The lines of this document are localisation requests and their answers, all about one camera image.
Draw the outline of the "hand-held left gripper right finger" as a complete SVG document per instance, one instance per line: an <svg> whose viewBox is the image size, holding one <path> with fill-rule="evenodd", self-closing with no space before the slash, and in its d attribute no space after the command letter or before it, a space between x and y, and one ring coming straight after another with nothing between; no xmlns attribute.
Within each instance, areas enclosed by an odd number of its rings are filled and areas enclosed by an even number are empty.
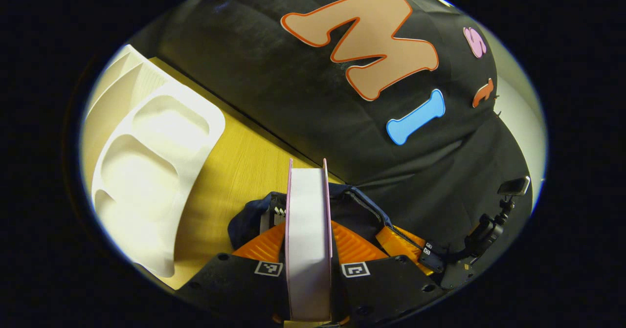
<svg viewBox="0 0 626 328"><path fill-rule="evenodd" d="M346 226L331 225L338 256L333 326L382 327L445 297L433 274L407 256L390 256Z"/></svg>

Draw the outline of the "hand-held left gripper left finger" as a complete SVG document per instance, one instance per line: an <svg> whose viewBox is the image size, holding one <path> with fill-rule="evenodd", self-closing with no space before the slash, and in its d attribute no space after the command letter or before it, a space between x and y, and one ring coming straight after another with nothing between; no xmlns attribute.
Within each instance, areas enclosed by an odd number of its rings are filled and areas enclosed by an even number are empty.
<svg viewBox="0 0 626 328"><path fill-rule="evenodd" d="M176 295L199 308L262 327L291 318L280 251L285 224L273 226L232 254L215 255Z"/></svg>

